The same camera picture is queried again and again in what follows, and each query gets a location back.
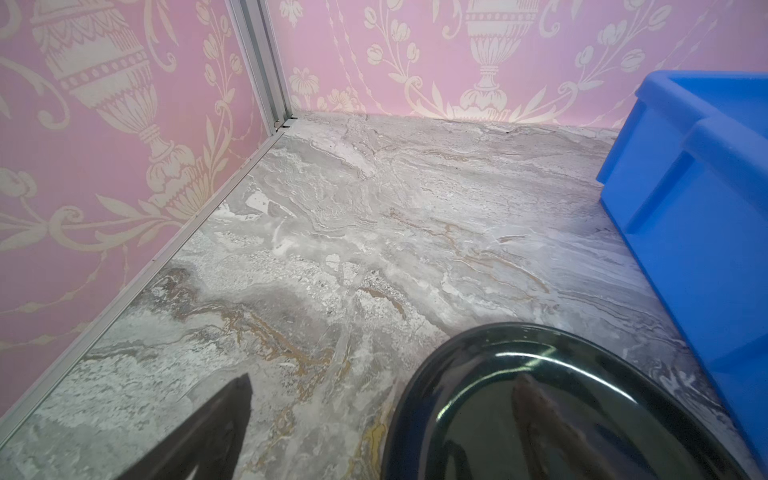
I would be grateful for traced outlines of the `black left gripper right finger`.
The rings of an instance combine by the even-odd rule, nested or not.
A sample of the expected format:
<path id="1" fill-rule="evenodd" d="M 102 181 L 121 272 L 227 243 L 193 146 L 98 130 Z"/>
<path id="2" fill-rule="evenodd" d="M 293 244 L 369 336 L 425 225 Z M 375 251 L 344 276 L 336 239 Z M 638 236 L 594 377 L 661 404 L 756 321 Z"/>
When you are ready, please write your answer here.
<path id="1" fill-rule="evenodd" d="M 538 437 L 547 437 L 566 463 L 585 479 L 605 479 L 606 459 L 586 435 L 559 412 L 557 404 L 529 374 L 519 375 L 512 388 L 512 412 L 531 479 L 548 479 Z"/>

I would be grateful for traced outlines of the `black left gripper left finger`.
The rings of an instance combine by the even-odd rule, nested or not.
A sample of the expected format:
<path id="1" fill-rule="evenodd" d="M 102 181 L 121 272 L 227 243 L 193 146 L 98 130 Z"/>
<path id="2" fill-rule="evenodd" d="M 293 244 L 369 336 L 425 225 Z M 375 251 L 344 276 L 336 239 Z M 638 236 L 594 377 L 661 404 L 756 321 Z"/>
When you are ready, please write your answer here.
<path id="1" fill-rule="evenodd" d="M 121 479 L 232 479 L 251 416 L 253 389 L 243 374 L 219 390 Z"/>

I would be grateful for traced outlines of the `dark glossy round plate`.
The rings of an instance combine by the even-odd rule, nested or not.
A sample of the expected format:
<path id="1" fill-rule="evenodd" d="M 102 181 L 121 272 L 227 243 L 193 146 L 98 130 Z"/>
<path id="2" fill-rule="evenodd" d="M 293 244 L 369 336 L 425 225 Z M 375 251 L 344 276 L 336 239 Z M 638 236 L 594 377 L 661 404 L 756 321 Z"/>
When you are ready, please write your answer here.
<path id="1" fill-rule="evenodd" d="M 458 334 L 407 384 L 384 479 L 743 479 L 672 395 L 610 351 L 552 327 Z"/>

